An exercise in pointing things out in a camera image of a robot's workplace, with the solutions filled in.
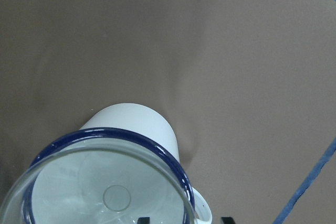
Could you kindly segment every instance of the black object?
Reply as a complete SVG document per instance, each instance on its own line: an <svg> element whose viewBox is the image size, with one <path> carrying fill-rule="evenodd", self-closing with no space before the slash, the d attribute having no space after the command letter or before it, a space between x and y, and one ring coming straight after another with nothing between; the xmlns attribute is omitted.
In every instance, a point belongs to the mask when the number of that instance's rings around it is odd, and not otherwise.
<svg viewBox="0 0 336 224"><path fill-rule="evenodd" d="M232 217L222 217L223 224L236 224Z"/></svg>
<svg viewBox="0 0 336 224"><path fill-rule="evenodd" d="M149 217L141 217L136 224L150 224Z"/></svg>

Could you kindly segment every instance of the mug handle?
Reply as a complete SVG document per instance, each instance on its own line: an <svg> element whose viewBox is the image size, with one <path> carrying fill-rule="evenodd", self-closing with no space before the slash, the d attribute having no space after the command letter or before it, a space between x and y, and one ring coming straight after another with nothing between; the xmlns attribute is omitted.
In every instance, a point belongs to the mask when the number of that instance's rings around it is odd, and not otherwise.
<svg viewBox="0 0 336 224"><path fill-rule="evenodd" d="M211 224L212 213L208 203L195 188L193 188L193 193L195 199L195 211L199 217L199 219L196 218L197 224Z"/></svg>

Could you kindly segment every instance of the clear glass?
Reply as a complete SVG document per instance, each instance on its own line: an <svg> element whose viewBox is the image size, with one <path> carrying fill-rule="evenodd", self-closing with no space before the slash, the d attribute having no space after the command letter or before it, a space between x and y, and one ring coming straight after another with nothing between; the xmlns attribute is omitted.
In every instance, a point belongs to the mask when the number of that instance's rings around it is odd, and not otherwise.
<svg viewBox="0 0 336 224"><path fill-rule="evenodd" d="M104 137L72 144L38 162L0 209L0 224L148 220L196 223L184 188L160 157L138 144Z"/></svg>

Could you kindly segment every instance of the blue rim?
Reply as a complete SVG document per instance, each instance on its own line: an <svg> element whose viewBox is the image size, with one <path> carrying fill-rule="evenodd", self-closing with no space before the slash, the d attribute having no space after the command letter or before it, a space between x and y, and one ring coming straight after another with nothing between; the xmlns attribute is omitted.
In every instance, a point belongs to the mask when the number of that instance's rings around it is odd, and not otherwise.
<svg viewBox="0 0 336 224"><path fill-rule="evenodd" d="M50 145L45 147L33 160L31 163L31 167L37 164L39 161L44 159L45 157L54 154L56 152L61 151L65 147L75 144L84 140L93 139L93 138L101 138L101 137L108 137L108 138L119 138L122 140L130 141L135 144L139 144L151 152L155 153L159 156L165 163L169 166L172 170L176 178L179 180L181 187L187 194L188 200L191 203L193 209L195 209L195 201L194 201L194 194L192 190L192 186L190 184L190 180L185 173L184 169L180 165L180 163L174 158L172 154L170 154L164 147L162 147L157 142L151 140L148 137L145 137L141 134L136 132L127 131L123 129L117 128L110 128L110 127L100 127L100 128L89 128L84 130L75 131L69 133L65 136L60 137L59 139L52 142ZM32 188L34 186L34 182L29 187L29 190L26 191L23 212L24 217L27 223L35 224L33 219L33 213L31 211L31 197L32 197ZM185 215L183 223L188 222L188 216Z"/></svg>

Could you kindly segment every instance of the gray surface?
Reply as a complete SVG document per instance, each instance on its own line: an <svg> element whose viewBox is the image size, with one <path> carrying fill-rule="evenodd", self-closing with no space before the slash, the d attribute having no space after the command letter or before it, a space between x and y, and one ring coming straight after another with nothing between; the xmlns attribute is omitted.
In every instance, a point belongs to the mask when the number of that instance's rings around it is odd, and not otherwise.
<svg viewBox="0 0 336 224"><path fill-rule="evenodd" d="M2 0L1 198L49 142L150 106L213 223L270 223L336 136L333 0ZM335 158L286 223L335 223Z"/></svg>

